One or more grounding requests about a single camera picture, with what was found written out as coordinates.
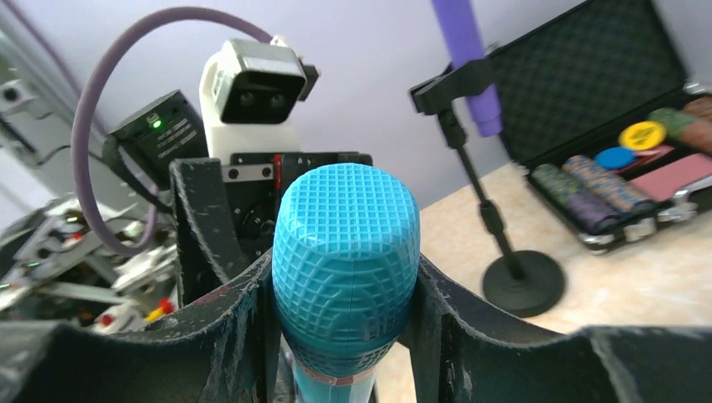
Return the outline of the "black poker chip case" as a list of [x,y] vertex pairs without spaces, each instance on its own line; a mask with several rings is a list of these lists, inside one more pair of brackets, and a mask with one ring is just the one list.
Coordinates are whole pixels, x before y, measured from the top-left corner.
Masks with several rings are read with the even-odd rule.
[[489,55],[510,158],[529,173],[612,147],[695,90],[652,1],[586,1]]

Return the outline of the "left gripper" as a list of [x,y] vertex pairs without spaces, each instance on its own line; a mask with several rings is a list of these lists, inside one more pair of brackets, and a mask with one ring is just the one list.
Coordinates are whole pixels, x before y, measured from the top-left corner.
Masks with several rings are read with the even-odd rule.
[[171,162],[181,304],[228,283],[271,248],[285,190],[309,170],[340,163],[373,159],[345,151],[236,153],[223,167],[208,158]]

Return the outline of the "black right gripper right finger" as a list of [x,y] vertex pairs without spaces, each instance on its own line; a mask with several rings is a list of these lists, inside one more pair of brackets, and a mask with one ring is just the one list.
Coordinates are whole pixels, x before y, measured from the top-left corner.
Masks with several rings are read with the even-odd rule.
[[707,327],[560,334],[490,305],[428,259],[400,341],[420,402],[708,402]]

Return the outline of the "yellow big blind chip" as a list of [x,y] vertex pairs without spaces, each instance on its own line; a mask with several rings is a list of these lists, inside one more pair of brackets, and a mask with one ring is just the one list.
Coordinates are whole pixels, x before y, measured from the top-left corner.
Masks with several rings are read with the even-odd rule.
[[619,145],[632,151],[654,149],[666,138],[666,128],[654,121],[634,123],[624,129],[618,138]]

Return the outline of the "red card deck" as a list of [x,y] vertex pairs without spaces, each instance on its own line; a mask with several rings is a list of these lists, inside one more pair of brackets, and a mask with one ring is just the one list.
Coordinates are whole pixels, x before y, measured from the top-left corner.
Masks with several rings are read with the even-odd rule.
[[641,175],[630,183],[652,200],[664,202],[678,189],[710,174],[711,158],[705,154],[692,154]]

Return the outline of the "blue poker chip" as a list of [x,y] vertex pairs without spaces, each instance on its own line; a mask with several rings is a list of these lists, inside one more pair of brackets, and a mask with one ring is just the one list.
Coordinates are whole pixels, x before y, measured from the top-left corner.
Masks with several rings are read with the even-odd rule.
[[620,170],[636,161],[636,153],[625,147],[617,146],[600,151],[594,162],[607,170]]

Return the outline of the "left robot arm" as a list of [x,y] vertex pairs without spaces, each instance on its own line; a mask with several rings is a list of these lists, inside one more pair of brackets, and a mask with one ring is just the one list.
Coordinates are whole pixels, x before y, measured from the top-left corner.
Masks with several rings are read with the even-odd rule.
[[[130,47],[158,27],[181,20],[223,24],[249,36],[229,41],[207,62],[200,84],[201,108],[193,111],[172,92],[131,118],[129,134],[149,146],[158,160],[157,190],[146,191],[149,214],[141,240],[123,243],[131,225],[127,211],[108,215],[97,203],[89,170],[89,137],[97,99]],[[276,184],[297,176],[287,165],[304,160],[306,169],[339,162],[343,153],[301,153],[285,115],[303,101],[319,77],[279,37],[241,18],[209,8],[167,8],[128,27],[110,46],[84,88],[71,132],[75,194],[47,211],[40,228],[18,251],[1,289],[2,311],[15,315],[27,300],[46,296],[73,307],[88,302],[105,308],[90,326],[108,335],[141,330],[176,311],[180,302],[161,287],[175,274],[184,250],[182,220],[200,203],[211,209],[211,228],[252,220],[269,248],[266,226],[275,222]]]

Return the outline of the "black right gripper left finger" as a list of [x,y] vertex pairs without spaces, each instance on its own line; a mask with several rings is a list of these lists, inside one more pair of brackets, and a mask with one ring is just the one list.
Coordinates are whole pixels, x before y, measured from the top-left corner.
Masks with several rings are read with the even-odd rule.
[[270,402],[280,330],[271,257],[143,331],[1,326],[4,402]]

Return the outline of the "black round-base mic stand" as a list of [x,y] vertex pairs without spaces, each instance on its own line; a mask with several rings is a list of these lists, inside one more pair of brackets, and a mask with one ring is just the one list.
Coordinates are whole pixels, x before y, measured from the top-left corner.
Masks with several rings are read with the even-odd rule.
[[511,247],[505,221],[481,186],[466,150],[468,136],[454,112],[453,102],[465,97],[465,89],[460,72],[450,64],[442,74],[412,87],[410,95],[418,113],[437,118],[447,146],[456,151],[479,199],[482,222],[501,252],[484,272],[481,286],[485,300],[516,317],[535,317],[561,300],[565,275],[560,264],[549,255]]

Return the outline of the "teal microphone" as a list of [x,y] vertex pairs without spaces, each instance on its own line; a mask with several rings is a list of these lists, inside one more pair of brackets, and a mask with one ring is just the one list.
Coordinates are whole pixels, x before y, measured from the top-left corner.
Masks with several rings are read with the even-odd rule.
[[414,196],[369,165],[325,165],[282,197],[272,284],[304,402],[365,402],[411,313],[420,259]]

